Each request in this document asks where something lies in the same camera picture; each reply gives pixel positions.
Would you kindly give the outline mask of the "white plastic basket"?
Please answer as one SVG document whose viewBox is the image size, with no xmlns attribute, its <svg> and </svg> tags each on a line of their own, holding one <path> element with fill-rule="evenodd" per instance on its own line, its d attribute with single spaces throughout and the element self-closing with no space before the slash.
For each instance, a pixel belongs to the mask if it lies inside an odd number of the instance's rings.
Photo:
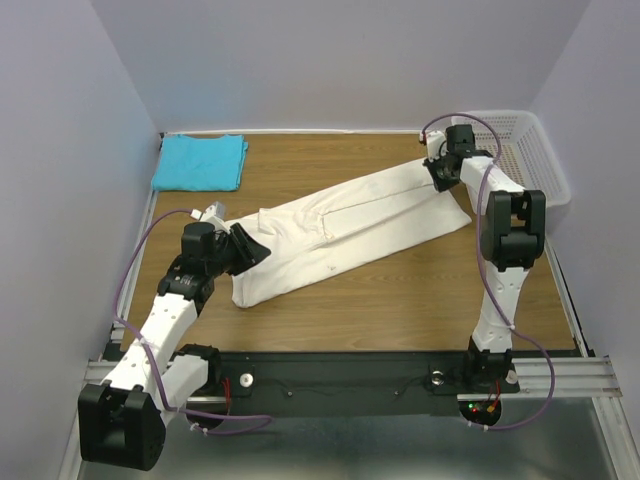
<svg viewBox="0 0 640 480">
<path fill-rule="evenodd" d="M 500 187 L 518 184 L 525 190 L 542 191 L 549 208 L 570 202 L 565 175 L 534 114 L 523 110 L 471 111 L 454 116 L 451 123 L 471 125 L 476 147 L 499 158 L 489 173 L 484 198 Z"/>
</svg>

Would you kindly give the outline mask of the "white t shirt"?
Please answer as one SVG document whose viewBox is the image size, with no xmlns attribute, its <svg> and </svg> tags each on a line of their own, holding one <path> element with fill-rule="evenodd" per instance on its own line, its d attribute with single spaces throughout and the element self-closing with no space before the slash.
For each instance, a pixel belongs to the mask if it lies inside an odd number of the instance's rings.
<svg viewBox="0 0 640 480">
<path fill-rule="evenodd" d="M 233 277 L 232 300 L 250 308 L 470 221 L 451 193 L 435 190 L 419 159 L 262 208 L 239 222 L 271 253 Z"/>
</svg>

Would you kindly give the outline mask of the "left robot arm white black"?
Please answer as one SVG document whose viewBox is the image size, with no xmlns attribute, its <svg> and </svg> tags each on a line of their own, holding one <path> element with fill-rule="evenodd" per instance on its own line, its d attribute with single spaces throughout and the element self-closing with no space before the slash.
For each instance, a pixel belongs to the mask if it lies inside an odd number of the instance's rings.
<svg viewBox="0 0 640 480">
<path fill-rule="evenodd" d="M 213 294 L 216 278 L 242 274 L 270 254 L 238 223 L 184 227 L 180 254 L 159 281 L 134 341 L 105 378 L 86 385 L 78 397 L 83 460 L 142 471 L 156 465 L 167 427 L 188 398 L 222 384 L 216 349 L 178 353 L 179 341 Z"/>
</svg>

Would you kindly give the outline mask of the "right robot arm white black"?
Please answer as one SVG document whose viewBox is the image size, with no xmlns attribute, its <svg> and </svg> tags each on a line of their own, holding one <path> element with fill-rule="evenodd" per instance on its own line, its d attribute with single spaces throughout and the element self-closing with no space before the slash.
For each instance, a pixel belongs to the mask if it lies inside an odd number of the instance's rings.
<svg viewBox="0 0 640 480">
<path fill-rule="evenodd" d="M 476 255 L 484 297 L 460 366 L 462 384 L 482 390 L 511 376 L 520 291 L 545 245 L 546 196 L 527 190 L 476 146 L 469 124 L 448 127 L 445 146 L 424 165 L 437 192 L 463 183 L 476 203 Z"/>
</svg>

